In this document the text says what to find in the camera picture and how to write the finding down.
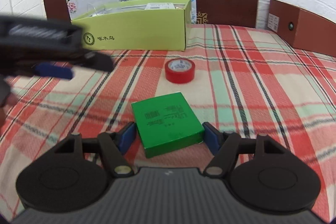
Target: blue gripper pad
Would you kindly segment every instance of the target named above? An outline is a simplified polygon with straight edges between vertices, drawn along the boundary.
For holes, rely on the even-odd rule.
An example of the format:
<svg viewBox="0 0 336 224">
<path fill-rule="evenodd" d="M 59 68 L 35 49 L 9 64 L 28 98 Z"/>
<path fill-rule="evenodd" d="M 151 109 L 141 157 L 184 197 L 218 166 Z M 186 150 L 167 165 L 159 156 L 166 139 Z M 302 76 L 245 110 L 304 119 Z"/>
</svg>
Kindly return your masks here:
<svg viewBox="0 0 336 224">
<path fill-rule="evenodd" d="M 221 148 L 221 145 L 218 141 L 218 134 L 221 134 L 220 132 L 214 132 L 209 126 L 207 126 L 205 123 L 202 124 L 204 127 L 204 136 L 203 141 L 208 146 L 210 152 L 213 155 L 216 155 L 219 149 Z"/>
<path fill-rule="evenodd" d="M 34 67 L 36 74 L 41 77 L 55 77 L 62 79 L 73 78 L 73 73 L 70 68 L 54 66 L 50 63 L 40 63 Z"/>
<path fill-rule="evenodd" d="M 122 129 L 120 141 L 117 147 L 122 155 L 126 154 L 127 150 L 132 145 L 137 134 L 137 124 L 135 122 L 129 123 Z"/>
</svg>

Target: round black pad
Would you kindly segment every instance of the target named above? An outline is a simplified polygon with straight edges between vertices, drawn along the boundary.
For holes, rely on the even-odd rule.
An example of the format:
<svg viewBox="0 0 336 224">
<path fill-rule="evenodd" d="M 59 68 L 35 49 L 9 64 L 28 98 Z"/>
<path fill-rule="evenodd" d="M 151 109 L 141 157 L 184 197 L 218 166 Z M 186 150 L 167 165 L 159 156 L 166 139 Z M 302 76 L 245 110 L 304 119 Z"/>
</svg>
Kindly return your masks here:
<svg viewBox="0 0 336 224">
<path fill-rule="evenodd" d="M 230 185 L 249 207 L 275 214 L 309 209 L 320 192 L 317 174 L 293 155 L 246 162 L 232 171 Z"/>
<path fill-rule="evenodd" d="M 25 207 L 62 213 L 84 208 L 106 190 L 108 178 L 98 165 L 66 154 L 41 157 L 17 178 L 16 190 Z"/>
</svg>

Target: cardboard box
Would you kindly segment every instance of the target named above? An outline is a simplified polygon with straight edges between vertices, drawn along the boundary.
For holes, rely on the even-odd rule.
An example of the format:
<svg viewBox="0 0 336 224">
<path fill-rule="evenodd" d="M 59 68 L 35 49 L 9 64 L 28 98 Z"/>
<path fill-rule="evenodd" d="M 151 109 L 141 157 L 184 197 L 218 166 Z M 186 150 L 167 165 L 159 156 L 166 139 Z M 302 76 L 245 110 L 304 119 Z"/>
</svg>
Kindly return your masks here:
<svg viewBox="0 0 336 224">
<path fill-rule="evenodd" d="M 268 27 L 294 48 L 336 57 L 336 23 L 322 16 L 270 0 Z"/>
<path fill-rule="evenodd" d="M 146 6 L 148 3 L 174 3 L 180 4 L 182 8 L 137 10 L 138 6 Z M 127 11 L 87 17 L 95 13 L 92 10 L 72 21 L 85 28 L 83 44 L 86 48 L 185 50 L 191 24 L 190 0 L 130 0 L 104 5 L 104 9 Z"/>
<path fill-rule="evenodd" d="M 132 104 L 147 158 L 203 141 L 204 128 L 182 93 Z"/>
</svg>

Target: green box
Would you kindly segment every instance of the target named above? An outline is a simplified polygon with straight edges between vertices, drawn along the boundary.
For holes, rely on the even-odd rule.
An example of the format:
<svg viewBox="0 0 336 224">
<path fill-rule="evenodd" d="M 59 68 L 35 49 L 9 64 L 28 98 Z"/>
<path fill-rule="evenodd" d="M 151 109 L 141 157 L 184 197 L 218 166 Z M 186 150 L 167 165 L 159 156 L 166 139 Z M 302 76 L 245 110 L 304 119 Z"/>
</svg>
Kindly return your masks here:
<svg viewBox="0 0 336 224">
<path fill-rule="evenodd" d="M 174 3 L 180 9 L 137 10 L 148 3 Z M 91 16 L 95 11 L 76 18 L 84 28 L 83 45 L 91 50 L 167 50 L 183 51 L 191 24 L 190 0 L 129 0 L 97 7 L 115 11 Z"/>
<path fill-rule="evenodd" d="M 203 141 L 204 128 L 182 93 L 136 102 L 132 109 L 147 158 Z"/>
</svg>

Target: chinese characters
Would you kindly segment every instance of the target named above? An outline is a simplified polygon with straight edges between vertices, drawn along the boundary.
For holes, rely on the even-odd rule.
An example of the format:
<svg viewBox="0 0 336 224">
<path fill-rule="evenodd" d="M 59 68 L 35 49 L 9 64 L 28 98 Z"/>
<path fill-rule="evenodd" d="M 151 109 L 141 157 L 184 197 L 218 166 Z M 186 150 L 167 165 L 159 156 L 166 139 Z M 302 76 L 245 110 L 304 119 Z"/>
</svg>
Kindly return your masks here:
<svg viewBox="0 0 336 224">
<path fill-rule="evenodd" d="M 147 125 L 155 126 L 162 124 L 164 127 L 171 127 L 175 125 L 176 120 L 187 118 L 187 114 L 181 105 L 171 105 L 164 108 L 164 110 L 166 114 L 162 116 L 158 110 L 145 113 L 144 116 L 147 120 L 155 119 L 149 121 Z"/>
<path fill-rule="evenodd" d="M 110 37 L 97 37 L 98 40 L 102 41 L 102 40 L 114 40 L 114 37 L 110 35 Z"/>
</svg>

